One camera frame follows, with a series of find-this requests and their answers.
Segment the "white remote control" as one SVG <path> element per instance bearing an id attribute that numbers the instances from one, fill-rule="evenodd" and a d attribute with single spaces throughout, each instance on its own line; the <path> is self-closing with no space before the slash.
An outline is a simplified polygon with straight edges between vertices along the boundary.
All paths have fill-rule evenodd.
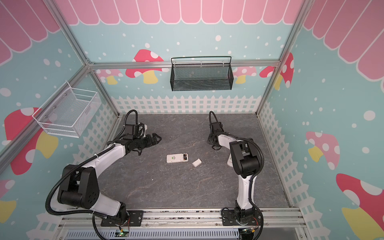
<path id="1" fill-rule="evenodd" d="M 229 166 L 229 167 L 233 167 L 233 161 L 232 161 L 232 155 L 229 155 L 229 158 L 228 158 L 228 161 L 227 161 L 227 165 Z"/>
<path id="2" fill-rule="evenodd" d="M 172 163 L 184 163 L 189 160 L 188 154 L 171 154 L 167 155 L 166 162 L 168 164 Z"/>

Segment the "white battery cover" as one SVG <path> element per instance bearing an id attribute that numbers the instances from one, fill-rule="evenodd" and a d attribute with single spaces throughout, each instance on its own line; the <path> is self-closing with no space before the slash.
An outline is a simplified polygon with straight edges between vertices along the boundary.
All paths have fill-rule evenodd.
<path id="1" fill-rule="evenodd" d="M 199 165 L 202 164 L 202 160 L 197 159 L 197 160 L 195 160 L 192 164 L 193 164 L 193 166 L 196 168 L 196 167 L 198 167 Z"/>

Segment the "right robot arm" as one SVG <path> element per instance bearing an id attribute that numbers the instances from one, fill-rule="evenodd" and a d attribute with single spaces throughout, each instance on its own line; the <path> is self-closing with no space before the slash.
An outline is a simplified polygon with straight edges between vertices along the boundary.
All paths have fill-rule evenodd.
<path id="1" fill-rule="evenodd" d="M 261 148 L 252 139 L 240 138 L 225 132 L 223 124 L 218 121 L 213 111 L 209 112 L 209 124 L 208 143 L 216 151 L 221 148 L 230 150 L 232 166 L 238 175 L 238 197 L 234 209 L 236 220 L 242 225 L 255 221 L 261 226 L 263 214 L 254 202 L 254 183 L 265 163 Z"/>

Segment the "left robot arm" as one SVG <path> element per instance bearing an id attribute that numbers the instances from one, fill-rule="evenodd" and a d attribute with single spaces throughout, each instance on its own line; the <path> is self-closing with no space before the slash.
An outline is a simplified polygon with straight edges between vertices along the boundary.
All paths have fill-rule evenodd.
<path id="1" fill-rule="evenodd" d="M 113 200 L 100 192 L 98 178 L 113 163 L 131 152 L 139 155 L 146 148 L 157 145 L 162 138 L 147 134 L 146 125 L 138 121 L 138 111 L 130 110 L 126 117 L 135 115 L 133 124 L 123 128 L 107 148 L 77 165 L 67 165 L 62 177 L 49 192 L 45 208 L 53 216 L 91 214 L 115 225 L 129 220 L 126 204 Z"/>

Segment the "black mesh wall basket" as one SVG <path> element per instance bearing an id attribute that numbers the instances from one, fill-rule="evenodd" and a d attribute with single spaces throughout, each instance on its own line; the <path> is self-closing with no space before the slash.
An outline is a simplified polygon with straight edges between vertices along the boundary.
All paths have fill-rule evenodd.
<path id="1" fill-rule="evenodd" d="M 172 91 L 225 91 L 234 82 L 232 57 L 176 57 L 171 58 Z"/>

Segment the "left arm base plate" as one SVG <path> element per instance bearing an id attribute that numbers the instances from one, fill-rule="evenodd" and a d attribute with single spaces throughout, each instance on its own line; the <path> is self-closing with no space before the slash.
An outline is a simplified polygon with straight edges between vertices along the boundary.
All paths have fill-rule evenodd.
<path id="1" fill-rule="evenodd" d="M 117 216 L 108 216 L 102 219 L 102 227 L 140 227 L 144 211 L 128 210 L 125 213 L 118 213 Z"/>

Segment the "white mesh wall basket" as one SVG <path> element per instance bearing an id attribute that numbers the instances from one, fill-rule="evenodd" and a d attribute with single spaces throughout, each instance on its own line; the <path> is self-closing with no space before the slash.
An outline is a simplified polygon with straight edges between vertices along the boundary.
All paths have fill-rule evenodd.
<path id="1" fill-rule="evenodd" d="M 49 135 L 80 138 L 101 104 L 98 92 L 66 82 L 32 117 Z"/>

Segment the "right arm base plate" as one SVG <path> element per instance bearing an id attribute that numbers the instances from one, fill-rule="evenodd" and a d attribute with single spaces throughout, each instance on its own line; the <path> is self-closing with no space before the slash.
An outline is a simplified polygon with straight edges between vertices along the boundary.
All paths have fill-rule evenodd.
<path id="1" fill-rule="evenodd" d="M 223 208 L 221 217 L 224 226 L 262 226 L 264 224 L 263 214 L 257 209 Z"/>

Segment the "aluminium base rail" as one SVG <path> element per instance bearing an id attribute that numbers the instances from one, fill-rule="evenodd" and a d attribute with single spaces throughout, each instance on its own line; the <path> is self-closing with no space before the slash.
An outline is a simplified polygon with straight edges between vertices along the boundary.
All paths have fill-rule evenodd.
<path id="1" fill-rule="evenodd" d="M 100 231 L 133 229 L 236 229 L 239 238 L 261 240 L 310 240 L 309 229 L 298 208 L 263 208 L 262 226 L 224 226 L 220 208 L 197 209 L 143 209 L 140 227 L 102 227 L 96 219 L 98 233 L 90 217 L 65 217 L 54 234 L 55 240 L 97 240 Z"/>

